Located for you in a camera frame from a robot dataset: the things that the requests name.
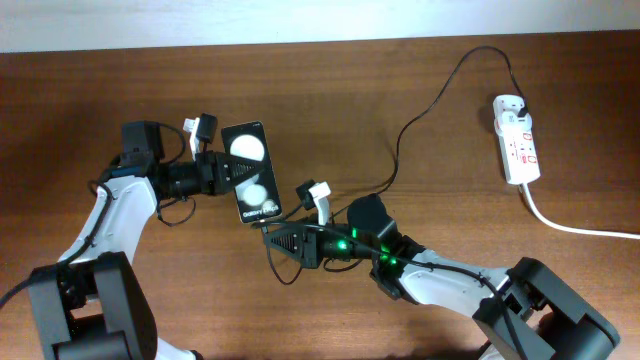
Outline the white USB charger plug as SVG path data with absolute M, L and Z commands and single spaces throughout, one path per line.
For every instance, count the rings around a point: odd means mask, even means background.
M 528 132 L 532 129 L 532 117 L 522 97 L 500 95 L 493 101 L 496 134 Z

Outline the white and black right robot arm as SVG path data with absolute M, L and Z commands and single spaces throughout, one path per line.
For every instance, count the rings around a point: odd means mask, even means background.
M 511 268 L 447 259 L 402 234 L 377 194 L 354 200 L 344 224 L 310 216 L 259 224 L 268 249 L 316 269 L 368 260 L 392 299 L 438 306 L 472 319 L 487 338 L 484 359 L 606 359 L 615 327 L 550 268 L 523 257 Z

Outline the black Galaxy smartphone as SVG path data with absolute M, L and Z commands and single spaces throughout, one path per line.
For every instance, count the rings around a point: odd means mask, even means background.
M 282 214 L 282 205 L 263 123 L 254 121 L 221 130 L 225 152 L 232 156 L 231 177 L 242 223 Z

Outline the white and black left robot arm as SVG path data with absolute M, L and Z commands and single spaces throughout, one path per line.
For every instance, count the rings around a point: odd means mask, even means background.
M 202 151 L 165 160 L 164 124 L 128 123 L 123 151 L 92 181 L 96 202 L 70 248 L 36 268 L 27 291 L 47 359 L 197 359 L 159 338 L 132 269 L 146 223 L 164 205 L 218 196 L 266 169 L 266 159 Z

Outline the white power strip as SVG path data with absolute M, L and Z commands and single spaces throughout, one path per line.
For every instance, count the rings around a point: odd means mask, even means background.
M 497 137 L 507 183 L 518 186 L 537 180 L 541 172 L 532 129 L 528 132 L 505 132 Z

